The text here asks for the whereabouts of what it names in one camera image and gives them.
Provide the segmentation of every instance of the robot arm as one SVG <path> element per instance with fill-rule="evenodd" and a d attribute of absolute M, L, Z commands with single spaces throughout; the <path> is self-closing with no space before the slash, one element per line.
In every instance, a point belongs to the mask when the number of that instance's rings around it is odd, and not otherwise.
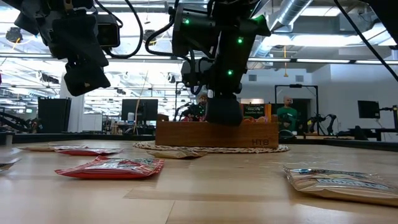
<path fill-rule="evenodd" d="M 211 123 L 239 125 L 243 119 L 235 93 L 242 89 L 256 36 L 271 35 L 263 15 L 252 19 L 260 1 L 212 0 L 202 11 L 180 4 L 169 12 L 172 20 L 166 27 L 174 24 L 173 54 L 190 56 L 182 67 L 183 83 L 195 95 L 204 85 L 214 93 L 206 107 L 206 120 Z M 194 50 L 206 57 L 195 60 Z"/>
<path fill-rule="evenodd" d="M 337 116 L 334 114 L 329 114 L 328 116 L 330 117 L 330 123 L 326 130 L 328 131 L 328 135 L 333 135 L 333 123 L 335 122 Z"/>
<path fill-rule="evenodd" d="M 15 25 L 40 36 L 57 59 L 68 60 L 65 83 L 73 96 L 111 84 L 105 77 L 103 49 L 119 45 L 113 15 L 89 14 L 93 0 L 4 0 L 20 10 Z"/>
<path fill-rule="evenodd" d="M 320 125 L 320 123 L 325 121 L 325 120 L 326 120 L 326 117 L 322 118 L 322 116 L 320 114 L 317 114 L 317 115 L 311 117 L 310 119 L 308 119 L 307 124 L 308 124 L 309 133 L 314 133 L 315 132 L 315 130 L 314 130 L 315 124 Z"/>

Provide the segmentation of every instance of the desk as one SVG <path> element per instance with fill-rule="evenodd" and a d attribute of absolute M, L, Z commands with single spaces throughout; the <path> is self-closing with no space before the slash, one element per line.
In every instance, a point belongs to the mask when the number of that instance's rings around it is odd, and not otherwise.
<path fill-rule="evenodd" d="M 123 133 L 127 129 L 134 127 L 133 124 L 118 124 L 118 126 L 120 129 L 122 129 Z M 141 125 L 138 125 L 136 127 L 136 129 L 137 129 L 138 135 L 152 135 L 152 136 L 155 135 L 155 130 L 156 130 L 155 127 L 149 126 L 149 125 L 145 128 L 145 133 L 144 133 L 144 128 Z"/>
<path fill-rule="evenodd" d="M 131 141 L 68 141 L 93 147 L 125 147 L 113 157 L 149 157 Z M 27 152 L 0 147 L 22 160 L 0 173 L 1 223 L 72 224 L 393 224 L 396 208 L 309 197 L 287 182 L 282 165 L 377 172 L 398 182 L 396 152 L 292 145 L 270 154 L 207 154 L 167 159 L 146 180 L 75 180 L 57 175 L 94 157 Z"/>
<path fill-rule="evenodd" d="M 297 139 L 341 139 L 341 140 L 354 140 L 352 136 L 344 136 L 344 137 L 336 137 L 336 136 L 316 136 L 316 135 L 307 135 L 307 136 L 296 136 Z"/>
<path fill-rule="evenodd" d="M 381 133 L 396 133 L 397 130 L 395 128 L 362 128 L 364 134 L 367 138 L 376 138 L 377 141 L 381 141 Z"/>

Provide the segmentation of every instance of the tan snack bag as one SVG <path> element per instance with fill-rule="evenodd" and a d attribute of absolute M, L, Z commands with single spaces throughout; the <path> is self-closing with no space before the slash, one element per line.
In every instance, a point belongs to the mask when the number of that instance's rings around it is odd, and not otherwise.
<path fill-rule="evenodd" d="M 398 207 L 398 188 L 375 174 L 288 167 L 284 170 L 290 184 L 299 192 Z"/>
<path fill-rule="evenodd" d="M 190 159 L 196 157 L 202 157 L 206 155 L 205 152 L 189 152 L 189 151 L 147 151 L 148 154 L 155 156 L 156 158 L 165 159 Z"/>

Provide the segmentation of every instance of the woven placemat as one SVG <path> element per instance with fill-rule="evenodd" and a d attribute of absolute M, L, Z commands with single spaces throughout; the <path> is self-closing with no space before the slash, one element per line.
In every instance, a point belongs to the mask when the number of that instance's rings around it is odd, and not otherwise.
<path fill-rule="evenodd" d="M 133 147 L 139 149 L 150 149 L 158 151 L 190 151 L 190 152 L 209 152 L 209 153 L 270 153 L 289 151 L 289 147 L 279 145 L 278 148 L 232 148 L 232 147 L 188 147 L 188 146 L 157 146 L 155 141 L 137 142 Z"/>

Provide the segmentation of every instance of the person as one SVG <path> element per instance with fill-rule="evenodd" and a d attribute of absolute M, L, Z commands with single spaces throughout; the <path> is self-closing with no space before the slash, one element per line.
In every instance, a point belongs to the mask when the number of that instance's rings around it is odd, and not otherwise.
<path fill-rule="evenodd" d="M 293 100 L 289 96 L 284 96 L 284 106 L 277 110 L 280 130 L 295 131 L 297 110 L 291 107 L 292 103 Z"/>
<path fill-rule="evenodd" d="M 202 93 L 199 97 L 199 105 L 206 107 L 206 104 L 207 104 L 207 94 Z"/>

